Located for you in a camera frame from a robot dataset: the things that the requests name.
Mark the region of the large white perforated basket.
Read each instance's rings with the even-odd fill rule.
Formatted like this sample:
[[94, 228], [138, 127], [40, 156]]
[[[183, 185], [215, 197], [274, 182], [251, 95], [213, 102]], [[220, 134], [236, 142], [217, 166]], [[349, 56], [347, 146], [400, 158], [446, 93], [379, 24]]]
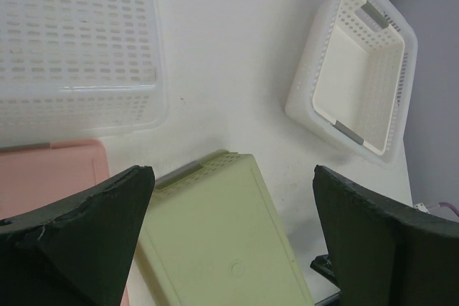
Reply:
[[1, 145], [152, 129], [167, 114], [157, 0], [1, 0]]

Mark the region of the small white perforated basket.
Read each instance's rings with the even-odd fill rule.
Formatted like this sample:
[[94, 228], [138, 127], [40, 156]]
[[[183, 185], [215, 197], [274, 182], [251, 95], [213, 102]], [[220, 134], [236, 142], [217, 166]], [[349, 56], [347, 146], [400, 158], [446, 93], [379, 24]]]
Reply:
[[312, 96], [320, 69], [320, 62], [326, 50], [327, 39], [329, 38], [340, 0], [326, 0], [314, 17], [305, 49], [285, 104], [285, 113], [291, 119], [338, 149], [361, 156], [372, 163], [388, 167], [396, 160], [403, 144], [415, 76], [418, 41], [412, 27], [389, 0], [368, 1], [398, 31], [405, 43], [385, 153], [381, 156], [373, 154], [363, 146], [357, 135], [347, 133], [339, 125], [331, 124], [313, 109]]

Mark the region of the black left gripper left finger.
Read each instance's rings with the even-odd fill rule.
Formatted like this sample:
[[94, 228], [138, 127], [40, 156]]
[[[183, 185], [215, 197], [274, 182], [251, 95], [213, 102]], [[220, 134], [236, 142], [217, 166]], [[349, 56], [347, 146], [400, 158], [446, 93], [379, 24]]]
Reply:
[[120, 305], [154, 185], [132, 166], [1, 220], [1, 304]]

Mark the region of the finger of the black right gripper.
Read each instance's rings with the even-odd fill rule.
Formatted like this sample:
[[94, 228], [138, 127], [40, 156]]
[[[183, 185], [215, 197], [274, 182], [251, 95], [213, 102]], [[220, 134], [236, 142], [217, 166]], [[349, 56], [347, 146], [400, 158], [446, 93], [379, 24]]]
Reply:
[[322, 277], [327, 279], [331, 284], [339, 287], [336, 275], [333, 271], [333, 265], [331, 263], [330, 256], [323, 254], [317, 256], [310, 264], [310, 268], [320, 274]]

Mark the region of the cream white perforated basket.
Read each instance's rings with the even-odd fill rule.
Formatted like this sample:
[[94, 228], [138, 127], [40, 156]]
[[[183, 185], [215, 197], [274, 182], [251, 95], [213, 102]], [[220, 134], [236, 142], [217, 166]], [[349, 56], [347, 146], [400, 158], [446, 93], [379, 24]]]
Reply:
[[377, 156], [387, 149], [404, 48], [402, 36], [368, 0], [340, 0], [312, 105]]

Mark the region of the yellow-green perforated basket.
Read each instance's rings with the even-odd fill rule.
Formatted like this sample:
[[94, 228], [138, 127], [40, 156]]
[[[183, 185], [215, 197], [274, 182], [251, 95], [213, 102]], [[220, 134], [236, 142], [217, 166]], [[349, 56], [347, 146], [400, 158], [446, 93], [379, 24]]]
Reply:
[[312, 305], [255, 157], [219, 150], [160, 177], [136, 250], [157, 305]]

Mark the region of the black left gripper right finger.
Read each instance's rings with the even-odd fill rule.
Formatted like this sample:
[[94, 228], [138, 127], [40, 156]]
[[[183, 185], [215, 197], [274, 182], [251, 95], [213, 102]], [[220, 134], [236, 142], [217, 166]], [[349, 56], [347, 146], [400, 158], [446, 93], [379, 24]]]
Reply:
[[316, 166], [313, 195], [340, 305], [457, 305], [458, 223]]

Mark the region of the pink perforated basket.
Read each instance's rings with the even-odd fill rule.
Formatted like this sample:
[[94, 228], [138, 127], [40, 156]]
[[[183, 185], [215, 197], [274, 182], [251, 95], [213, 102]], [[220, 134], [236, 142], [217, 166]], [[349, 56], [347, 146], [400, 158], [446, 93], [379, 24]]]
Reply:
[[[1, 220], [36, 210], [108, 180], [97, 140], [1, 152]], [[127, 287], [120, 305], [128, 304]]]

